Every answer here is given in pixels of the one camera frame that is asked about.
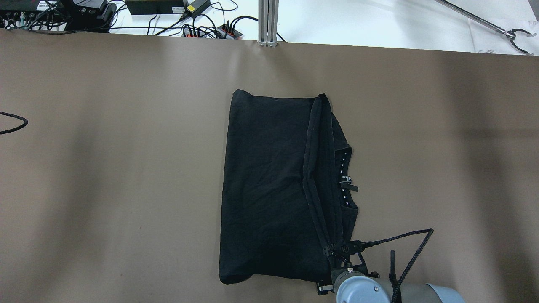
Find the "white table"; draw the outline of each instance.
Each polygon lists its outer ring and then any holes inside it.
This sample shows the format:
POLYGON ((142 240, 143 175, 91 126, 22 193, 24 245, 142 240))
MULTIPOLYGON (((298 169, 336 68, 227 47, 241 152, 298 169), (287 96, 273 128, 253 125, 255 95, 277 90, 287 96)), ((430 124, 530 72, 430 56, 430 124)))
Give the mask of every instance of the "white table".
MULTIPOLYGON (((228 0, 221 0, 221 3, 224 8, 234 7, 228 0)), ((237 0, 237 3, 237 10, 225 12, 226 19, 242 15, 258 17, 258 1, 237 0)), ((452 3, 487 20, 536 21, 528 0, 452 0, 452 3)), ((210 8, 205 14, 216 25, 222 24, 221 11, 210 8)), ((148 26, 152 17, 131 16, 124 10, 119 13, 115 27, 148 26)), ((178 17, 161 15, 152 25, 166 27, 178 17)), ((278 20, 278 32, 288 42, 475 52, 468 19, 432 0, 283 0, 279 2, 278 20)), ((211 25, 203 17, 199 17, 196 24, 211 25)), ((244 34, 244 39, 258 39, 258 26, 252 20, 240 21, 237 29, 244 34)), ((147 30, 117 29, 111 32, 145 35, 147 30)), ((485 35, 495 37, 496 34, 485 28, 485 35)))

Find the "power strip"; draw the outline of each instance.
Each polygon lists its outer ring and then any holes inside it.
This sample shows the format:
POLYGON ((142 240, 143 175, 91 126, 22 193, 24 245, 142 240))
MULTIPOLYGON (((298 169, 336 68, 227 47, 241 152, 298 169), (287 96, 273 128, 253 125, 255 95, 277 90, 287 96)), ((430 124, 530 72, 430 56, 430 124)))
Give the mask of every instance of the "power strip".
POLYGON ((221 33, 221 37, 225 37, 226 39, 239 39, 241 36, 243 36, 242 33, 240 33, 237 30, 233 30, 230 28, 230 23, 227 22, 227 24, 223 24, 217 28, 217 31, 221 33))

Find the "black cable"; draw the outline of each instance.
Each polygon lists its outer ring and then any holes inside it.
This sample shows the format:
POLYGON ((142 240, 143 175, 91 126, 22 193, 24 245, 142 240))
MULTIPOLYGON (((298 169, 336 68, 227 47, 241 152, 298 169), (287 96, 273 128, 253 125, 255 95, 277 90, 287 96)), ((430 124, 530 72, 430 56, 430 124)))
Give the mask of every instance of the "black cable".
MULTIPOLYGON (((235 31, 236 30, 236 24, 238 24, 238 21, 242 20, 242 19, 251 19, 251 20, 254 20, 256 22, 258 22, 258 18, 255 18, 255 17, 251 17, 251 16, 239 16, 239 17, 236 17, 234 18, 234 20, 232 20, 232 22, 230 23, 230 26, 232 27, 232 31, 235 31)), ((283 42, 286 42, 286 40, 283 39, 283 37, 277 33, 277 36, 279 36, 279 38, 281 38, 281 40, 283 42)))
POLYGON ((112 1, 119 1, 119 2, 123 2, 124 4, 123 4, 122 6, 120 6, 120 8, 118 8, 118 9, 114 12, 114 14, 111 16, 111 18, 114 18, 114 16, 116 15, 116 19, 114 19, 113 22, 110 22, 109 27, 113 27, 114 24, 116 24, 116 22, 118 22, 118 19, 120 18, 120 12, 121 12, 122 10, 127 10, 127 4, 125 4, 125 1, 123 1, 123 0, 112 0, 112 1))
POLYGON ((66 23, 67 23, 67 21, 55 21, 54 23, 40 23, 40 24, 36 24, 36 25, 34 25, 34 27, 37 26, 37 25, 39 25, 39 26, 50 26, 50 27, 60 27, 60 26, 62 26, 62 25, 64 25, 64 24, 66 24, 66 23))
MULTIPOLYGON (((111 30, 120 30, 120 29, 147 29, 147 26, 118 26, 118 27, 110 27, 111 30)), ((178 30, 182 27, 173 27, 172 25, 169 27, 162 27, 162 26, 152 26, 151 29, 163 29, 163 30, 178 30)))
POLYGON ((211 22, 211 25, 213 25, 213 28, 215 29, 215 30, 214 30, 215 35, 216 35, 217 37, 219 37, 219 36, 220 36, 220 33, 219 33, 219 31, 217 30, 217 27, 215 26, 215 23, 214 23, 213 20, 212 20, 210 17, 208 17, 206 14, 203 14, 203 13, 202 13, 202 14, 196 16, 195 18, 193 18, 193 27, 195 27, 195 20, 196 20, 199 16, 204 16, 204 17, 206 17, 206 18, 211 22))
POLYGON ((148 22, 148 32, 146 32, 146 36, 150 34, 150 26, 151 26, 151 22, 152 22, 155 18, 157 18, 157 16, 158 16, 158 14, 155 14, 155 16, 154 16, 152 19, 150 19, 150 22, 148 22))
POLYGON ((8 19, 8 25, 5 27, 6 30, 11 31, 17 29, 17 22, 14 19, 8 19))
POLYGON ((425 245, 429 241, 429 239, 430 239, 433 232, 434 232, 434 229, 432 229, 432 228, 425 229, 425 230, 412 231, 412 232, 408 232, 408 233, 402 234, 402 235, 397 236, 397 237, 393 237, 393 238, 389 238, 389 239, 385 239, 385 240, 380 241, 380 243, 385 243, 385 242, 393 241, 393 240, 400 239, 400 238, 403 238, 403 237, 406 237, 406 236, 416 235, 418 233, 426 233, 427 234, 425 236, 425 238, 423 239, 423 241, 421 242, 421 245, 417 248, 416 252, 413 254, 413 257, 410 260, 410 262, 408 262, 408 265, 404 269, 403 273, 400 275, 399 281, 393 287, 393 296, 391 297, 391 303, 396 303, 397 302, 397 298, 399 297, 399 294, 400 294, 400 286, 402 285, 402 283, 404 281, 404 278, 406 278, 406 275, 408 274, 408 272, 412 268, 413 263, 419 257, 419 254, 421 253, 421 251, 423 250, 423 248, 425 247, 425 245))
POLYGON ((177 32, 177 33, 170 34, 169 37, 175 36, 175 35, 177 35, 177 34, 179 34, 179 33, 184 34, 184 33, 185 33, 185 27, 186 27, 186 26, 189 26, 189 25, 188 25, 188 24, 184 24, 182 27, 180 27, 180 29, 182 30, 181 32, 177 32))
POLYGON ((219 3, 219 6, 221 6, 221 9, 218 9, 218 8, 214 8, 216 10, 220 10, 222 13, 223 13, 223 24, 225 24, 225 10, 223 9, 223 6, 221 5, 221 2, 215 2, 214 4, 217 4, 219 3))
POLYGON ((48 31, 52 30, 51 23, 54 22, 54 20, 53 20, 54 17, 53 16, 54 16, 53 13, 50 13, 50 14, 47 15, 47 30, 48 31))
POLYGON ((189 16, 189 11, 185 11, 182 16, 178 19, 178 21, 176 23, 174 23, 173 25, 169 26, 169 27, 165 27, 164 30, 154 34, 154 36, 159 36, 160 34, 174 28, 174 26, 176 26, 177 24, 179 24, 180 22, 184 21, 185 19, 187 19, 187 17, 189 16))
POLYGON ((56 35, 69 35, 69 34, 71 34, 71 33, 78 33, 78 32, 88 32, 88 31, 45 32, 45 31, 29 30, 29 29, 21 29, 21 30, 25 30, 25 31, 29 31, 29 32, 34 32, 34 33, 38 33, 38 34, 41 34, 41 35, 53 35, 53 36, 56 36, 56 35))
POLYGON ((39 14, 37 14, 36 18, 33 20, 33 22, 27 26, 27 28, 29 30, 32 30, 32 28, 34 27, 34 25, 36 24, 36 22, 38 22, 44 15, 50 13, 52 11, 52 8, 48 8, 42 12, 40 12, 39 14))
POLYGON ((58 5, 58 2, 56 3, 50 3, 49 1, 45 0, 45 3, 49 6, 49 8, 51 8, 53 11, 55 11, 56 13, 58 13, 60 15, 60 17, 63 17, 64 19, 67 19, 67 16, 64 15, 63 13, 61 13, 60 11, 58 11, 56 9, 56 5, 58 5))
POLYGON ((213 39, 218 39, 219 37, 218 36, 212 36, 211 34, 216 34, 216 31, 213 30, 211 27, 207 27, 207 26, 199 26, 198 27, 199 29, 202 29, 202 32, 204 33, 202 36, 200 36, 199 38, 202 38, 204 36, 209 36, 213 39))
POLYGON ((19 119, 21 120, 23 123, 15 128, 11 128, 11 129, 7 129, 7 130, 3 130, 3 131, 0 131, 0 135, 4 135, 4 134, 9 134, 9 133, 13 133, 13 132, 16 132, 18 131, 19 129, 25 127, 27 124, 28 124, 28 120, 21 117, 21 116, 18 116, 18 115, 13 115, 13 114, 10 114, 10 113, 4 113, 4 112, 0 112, 0 115, 4 115, 4 116, 8 116, 8 117, 12 117, 12 118, 16 118, 16 119, 19 119))
POLYGON ((277 33, 277 36, 279 36, 279 38, 281 38, 283 42, 286 42, 286 40, 281 35, 279 35, 279 33, 277 33))
POLYGON ((214 9, 220 10, 220 11, 235 11, 235 10, 237 10, 237 8, 238 8, 238 3, 234 2, 233 0, 230 0, 230 2, 234 3, 234 5, 235 5, 236 7, 233 8, 233 9, 223 9, 223 6, 221 5, 221 2, 219 2, 219 1, 217 1, 217 2, 215 2, 215 3, 212 3, 210 6, 211 6, 212 8, 214 8, 214 9), (217 7, 214 6, 215 4, 219 4, 219 6, 221 6, 221 8, 218 9, 217 7))
MULTIPOLYGON (((157 25, 157 23, 158 23, 159 20, 161 19, 161 16, 162 16, 162 14, 159 14, 159 16, 157 16, 157 19, 155 20, 154 25, 157 25)), ((151 34, 152 34, 152 35, 155 34, 155 29, 153 29, 153 30, 151 31, 151 34)))

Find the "black box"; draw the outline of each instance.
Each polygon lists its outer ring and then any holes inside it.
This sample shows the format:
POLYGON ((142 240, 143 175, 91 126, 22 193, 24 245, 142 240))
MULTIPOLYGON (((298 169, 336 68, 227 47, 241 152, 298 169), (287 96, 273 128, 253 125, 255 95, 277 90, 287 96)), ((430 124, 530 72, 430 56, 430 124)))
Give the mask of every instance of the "black box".
MULTIPOLYGON (((28 13, 40 13, 49 6, 45 1, 39 0, 0 0, 0 13, 6 12, 28 12, 28 13)), ((64 7, 62 3, 58 3, 56 8, 64 12, 64 7)))
POLYGON ((74 0, 78 9, 95 9, 98 12, 103 12, 107 7, 106 0, 74 0))
POLYGON ((187 0, 126 0, 131 15, 182 14, 187 0))

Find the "power adapter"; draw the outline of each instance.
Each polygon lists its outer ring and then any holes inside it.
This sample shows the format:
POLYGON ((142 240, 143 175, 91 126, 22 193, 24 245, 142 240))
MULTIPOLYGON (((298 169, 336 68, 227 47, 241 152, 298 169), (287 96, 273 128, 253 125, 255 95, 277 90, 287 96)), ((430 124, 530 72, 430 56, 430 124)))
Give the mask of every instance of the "power adapter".
POLYGON ((239 39, 241 36, 243 36, 242 33, 233 29, 228 21, 226 24, 219 26, 217 31, 221 34, 221 37, 226 37, 226 39, 239 39))
POLYGON ((185 8, 185 12, 189 12, 189 16, 194 19, 208 7, 210 0, 195 0, 185 8))

